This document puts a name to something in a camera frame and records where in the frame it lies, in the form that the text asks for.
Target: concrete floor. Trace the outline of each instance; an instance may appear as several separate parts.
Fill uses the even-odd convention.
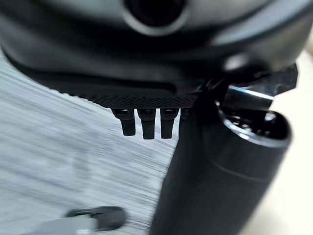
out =
[[[298,63],[298,88],[272,107],[288,117],[294,140],[243,235],[312,234],[313,60],[304,52]],[[123,137],[110,110],[25,79],[2,56],[0,111],[0,234],[31,232],[67,209],[101,205],[123,206],[131,216],[105,234],[146,234],[177,132],[161,140],[157,123],[153,141],[142,139],[140,125],[136,137]]]

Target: black cylindrical handle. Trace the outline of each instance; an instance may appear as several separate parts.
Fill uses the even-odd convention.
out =
[[[275,121],[262,124],[266,113],[255,112],[243,113],[245,121],[252,121],[250,128],[234,128],[214,103],[196,104],[181,130],[150,235],[235,235],[240,231],[272,181],[291,139],[281,115],[273,113]]]

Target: gray floor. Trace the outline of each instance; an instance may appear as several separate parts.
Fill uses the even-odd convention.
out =
[[[177,142],[124,137],[111,111],[15,71],[0,52],[0,234],[19,235],[72,208],[118,205],[146,234]]]

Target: black tab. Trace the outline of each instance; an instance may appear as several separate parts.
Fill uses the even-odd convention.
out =
[[[160,109],[161,114],[161,137],[162,139],[172,138],[174,119],[179,109]]]
[[[185,121],[187,120],[190,109],[180,109],[180,119],[179,119],[179,135],[181,129],[184,126]]]
[[[155,138],[155,109],[138,109],[138,115],[141,119],[142,134],[144,140],[152,140]]]
[[[112,109],[114,116],[120,119],[124,136],[136,134],[135,117],[133,109]]]

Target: black plastic part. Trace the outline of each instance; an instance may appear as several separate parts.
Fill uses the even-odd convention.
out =
[[[144,140],[155,138],[156,109],[138,109]]]
[[[136,134],[136,124],[133,109],[112,109],[114,116],[120,119],[124,136]]]
[[[84,18],[77,22],[36,2],[0,1],[0,44],[12,60],[33,71],[79,74],[85,84],[90,77],[121,86],[167,84],[175,95],[198,91],[215,71],[231,72],[225,68],[234,56],[244,58],[243,67],[236,69],[280,71],[302,51],[313,21],[311,0],[275,0],[223,27],[156,39]]]
[[[167,26],[181,14],[185,0],[125,0],[131,14],[145,25]]]
[[[287,121],[280,116],[277,125],[283,138],[252,143],[223,124],[211,97],[202,97],[181,130],[150,235],[238,234],[289,146]]]
[[[160,109],[162,139],[172,138],[174,119],[177,117],[178,112],[179,109]]]
[[[122,227],[126,222],[126,212],[121,207],[97,207],[91,209],[74,209],[68,211],[64,217],[90,215],[97,219],[98,231],[111,231]]]
[[[182,130],[184,124],[185,124],[185,121],[187,120],[189,112],[190,112],[190,109],[180,109],[179,135],[180,135],[181,130]]]

